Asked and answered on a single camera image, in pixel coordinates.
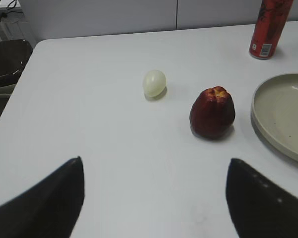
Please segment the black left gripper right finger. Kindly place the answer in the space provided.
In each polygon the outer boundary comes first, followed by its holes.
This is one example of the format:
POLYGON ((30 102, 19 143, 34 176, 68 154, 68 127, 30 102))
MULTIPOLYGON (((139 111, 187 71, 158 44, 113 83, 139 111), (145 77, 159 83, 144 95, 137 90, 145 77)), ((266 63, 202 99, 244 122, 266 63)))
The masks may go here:
POLYGON ((225 196, 240 238, 298 238, 298 198, 242 159, 230 161, 225 196))

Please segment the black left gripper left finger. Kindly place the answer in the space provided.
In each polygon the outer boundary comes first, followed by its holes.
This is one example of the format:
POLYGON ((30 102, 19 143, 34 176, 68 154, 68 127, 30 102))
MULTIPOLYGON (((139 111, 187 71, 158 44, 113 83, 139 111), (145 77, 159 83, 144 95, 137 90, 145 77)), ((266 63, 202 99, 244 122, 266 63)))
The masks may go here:
POLYGON ((0 206, 0 238, 69 238, 85 199, 81 157, 0 206))

